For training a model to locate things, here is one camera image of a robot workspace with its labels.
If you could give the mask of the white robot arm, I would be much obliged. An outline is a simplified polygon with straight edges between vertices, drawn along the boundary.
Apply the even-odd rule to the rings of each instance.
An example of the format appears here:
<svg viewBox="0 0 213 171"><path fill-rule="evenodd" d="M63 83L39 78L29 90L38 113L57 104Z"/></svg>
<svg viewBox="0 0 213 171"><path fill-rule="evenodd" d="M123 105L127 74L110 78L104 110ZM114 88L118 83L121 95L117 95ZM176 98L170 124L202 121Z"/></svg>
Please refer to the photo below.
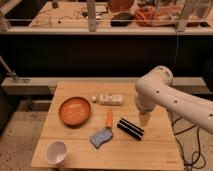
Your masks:
<svg viewBox="0 0 213 171"><path fill-rule="evenodd" d="M173 74L157 66L135 83L135 105L142 114L160 105L213 134L213 101L171 87Z"/></svg>

